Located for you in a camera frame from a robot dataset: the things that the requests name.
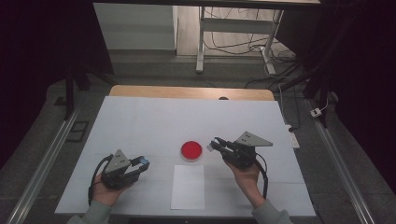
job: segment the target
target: sleeve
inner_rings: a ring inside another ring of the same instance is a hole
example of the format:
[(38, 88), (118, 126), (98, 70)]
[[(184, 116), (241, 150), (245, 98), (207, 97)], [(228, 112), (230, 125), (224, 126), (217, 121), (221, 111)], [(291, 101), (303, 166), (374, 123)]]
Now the sleeve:
[(67, 224), (107, 224), (110, 218), (111, 207), (97, 201), (92, 201), (84, 217), (73, 216)]
[(277, 211), (268, 200), (251, 214), (259, 224), (292, 224), (289, 213), (286, 210)]

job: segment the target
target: wooden table edge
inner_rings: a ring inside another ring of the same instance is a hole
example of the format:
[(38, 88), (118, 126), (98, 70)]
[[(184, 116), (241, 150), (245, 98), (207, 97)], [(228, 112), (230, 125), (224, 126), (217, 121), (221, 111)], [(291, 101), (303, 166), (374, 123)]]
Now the wooden table edge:
[(131, 86), (116, 85), (109, 96), (133, 96), (153, 98), (216, 99), (226, 97), (229, 100), (274, 101), (269, 90), (224, 89), (199, 87)]

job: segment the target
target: red petri dish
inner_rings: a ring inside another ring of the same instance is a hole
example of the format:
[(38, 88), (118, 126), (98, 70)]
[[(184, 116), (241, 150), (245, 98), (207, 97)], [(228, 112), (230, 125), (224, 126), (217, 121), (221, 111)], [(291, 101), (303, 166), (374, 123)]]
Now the red petri dish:
[(181, 155), (186, 161), (196, 161), (202, 154), (202, 147), (199, 143), (190, 141), (181, 147)]

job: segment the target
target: table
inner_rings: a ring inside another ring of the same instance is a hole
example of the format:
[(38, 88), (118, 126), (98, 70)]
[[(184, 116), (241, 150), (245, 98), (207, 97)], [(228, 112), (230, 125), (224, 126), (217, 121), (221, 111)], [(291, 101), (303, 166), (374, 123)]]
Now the table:
[[(319, 0), (276, 0), (282, 3), (293, 3), (302, 5), (319, 5)], [(270, 50), (274, 41), (277, 27), (280, 23), (283, 10), (276, 10), (272, 21), (249, 21), (235, 19), (214, 19), (205, 18), (205, 7), (201, 7), (200, 14), (200, 34), (197, 53), (196, 72), (204, 71), (204, 32), (223, 32), (223, 33), (245, 33), (268, 35), (265, 46), (262, 47), (262, 57), (269, 75), (276, 74), (271, 62)]]
[(95, 3), (192, 6), (192, 7), (242, 7), (281, 10), (318, 10), (318, 0), (94, 0)]
[[(217, 100), (220, 97), (230, 100)], [(86, 190), (94, 168), (99, 160), (120, 148), (129, 159), (145, 156), (150, 167), (131, 190), (123, 193), (113, 214), (251, 217), (251, 205), (220, 154), (205, 150), (205, 144), (217, 135), (233, 141), (244, 131), (274, 143), (272, 147), (256, 147), (256, 150), (266, 158), (271, 170), (268, 198), (275, 207), (286, 208), (291, 216), (314, 216), (287, 129), (271, 92), (139, 86), (115, 86), (104, 100), (56, 213), (78, 214), (87, 210)], [(189, 140), (204, 148), (198, 161), (188, 162), (180, 157), (182, 143)], [(176, 165), (202, 166), (205, 170), (203, 209), (171, 209)]]

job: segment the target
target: white tabletop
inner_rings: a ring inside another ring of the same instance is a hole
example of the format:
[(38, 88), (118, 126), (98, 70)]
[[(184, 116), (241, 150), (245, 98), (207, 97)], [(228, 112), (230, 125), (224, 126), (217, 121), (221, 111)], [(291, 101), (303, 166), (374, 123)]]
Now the white tabletop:
[[(56, 213), (83, 214), (98, 162), (121, 149), (128, 159), (145, 156), (148, 170), (125, 191), (112, 213), (130, 216), (251, 217), (252, 207), (217, 151), (205, 147), (214, 137), (234, 141), (244, 131), (274, 145), (256, 147), (268, 164), (268, 196), (291, 216), (314, 216), (278, 103), (107, 96)], [(180, 148), (196, 141), (204, 152), (184, 161)], [(204, 209), (171, 209), (175, 165), (204, 167)]]

